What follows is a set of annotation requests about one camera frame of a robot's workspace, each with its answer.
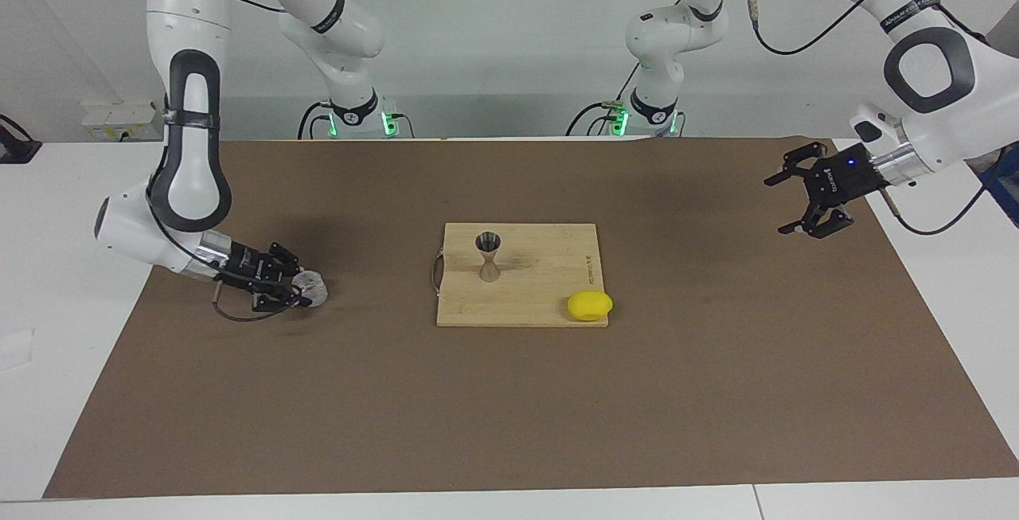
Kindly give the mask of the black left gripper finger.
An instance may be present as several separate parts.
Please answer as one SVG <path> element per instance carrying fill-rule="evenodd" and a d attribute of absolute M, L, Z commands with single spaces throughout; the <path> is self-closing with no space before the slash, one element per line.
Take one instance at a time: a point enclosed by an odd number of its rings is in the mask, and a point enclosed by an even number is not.
<path fill-rule="evenodd" d="M 779 226 L 779 233 L 805 233 L 812 238 L 825 238 L 847 229 L 854 219 L 845 211 L 845 201 L 829 203 L 809 200 L 803 216 L 798 220 Z"/>
<path fill-rule="evenodd" d="M 786 181 L 792 178 L 801 178 L 804 181 L 812 175 L 812 170 L 809 167 L 800 166 L 808 160 L 823 160 L 829 150 L 824 143 L 811 142 L 808 145 L 801 147 L 796 147 L 796 149 L 787 152 L 783 156 L 783 164 L 780 166 L 779 171 L 775 175 L 769 176 L 769 178 L 764 179 L 765 186 L 777 186 L 779 183 Z"/>

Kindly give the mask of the steel double jigger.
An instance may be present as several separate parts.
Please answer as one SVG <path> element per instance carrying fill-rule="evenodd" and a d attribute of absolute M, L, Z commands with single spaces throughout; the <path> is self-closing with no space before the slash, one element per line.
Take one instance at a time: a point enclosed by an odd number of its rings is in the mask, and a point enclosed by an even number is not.
<path fill-rule="evenodd" d="M 484 231 L 474 239 L 474 245 L 483 258 L 479 277 L 484 282 L 495 282 L 500 276 L 498 264 L 495 263 L 500 244 L 502 244 L 502 239 L 494 231 Z"/>

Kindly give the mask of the blue crate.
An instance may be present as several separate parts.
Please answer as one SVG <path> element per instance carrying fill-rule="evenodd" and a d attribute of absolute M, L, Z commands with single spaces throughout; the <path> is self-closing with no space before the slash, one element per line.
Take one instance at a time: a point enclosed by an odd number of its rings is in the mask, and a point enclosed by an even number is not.
<path fill-rule="evenodd" d="M 1012 147 L 991 171 L 989 193 L 1019 229 L 1019 146 Z"/>

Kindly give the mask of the white tape patch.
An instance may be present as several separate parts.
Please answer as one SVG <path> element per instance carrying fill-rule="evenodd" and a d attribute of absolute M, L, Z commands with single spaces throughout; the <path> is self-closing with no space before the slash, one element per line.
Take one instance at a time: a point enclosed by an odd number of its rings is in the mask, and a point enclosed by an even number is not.
<path fill-rule="evenodd" d="M 35 336 L 33 329 L 0 332 L 0 373 L 32 363 Z"/>

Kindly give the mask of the yellow lemon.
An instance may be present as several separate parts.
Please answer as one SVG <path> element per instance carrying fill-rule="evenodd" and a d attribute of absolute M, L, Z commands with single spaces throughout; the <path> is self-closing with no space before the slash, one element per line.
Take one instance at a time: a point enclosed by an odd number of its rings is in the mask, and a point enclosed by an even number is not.
<path fill-rule="evenodd" d="M 607 319 L 614 310 L 614 300 L 604 291 L 586 289 L 568 297 L 565 303 L 572 320 L 578 322 L 599 322 Z"/>

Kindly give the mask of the brown paper table mat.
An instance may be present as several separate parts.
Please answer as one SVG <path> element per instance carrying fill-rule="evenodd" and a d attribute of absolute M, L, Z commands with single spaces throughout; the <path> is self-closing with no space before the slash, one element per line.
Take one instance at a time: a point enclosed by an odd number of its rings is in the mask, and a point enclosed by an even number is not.
<path fill-rule="evenodd" d="M 226 143 L 224 230 L 328 301 L 233 323 L 153 270 L 45 497 L 1019 475 L 869 206 L 777 233 L 803 144 Z M 443 227 L 485 221 L 595 224 L 608 327 L 437 327 Z"/>

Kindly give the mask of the white wall power socket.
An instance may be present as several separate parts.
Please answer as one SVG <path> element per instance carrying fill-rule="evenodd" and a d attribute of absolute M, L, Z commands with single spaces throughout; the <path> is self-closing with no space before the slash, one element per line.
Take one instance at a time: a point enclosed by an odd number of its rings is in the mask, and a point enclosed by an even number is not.
<path fill-rule="evenodd" d="M 95 142 L 162 142 L 161 111 L 153 102 L 83 105 L 81 120 L 88 139 Z"/>

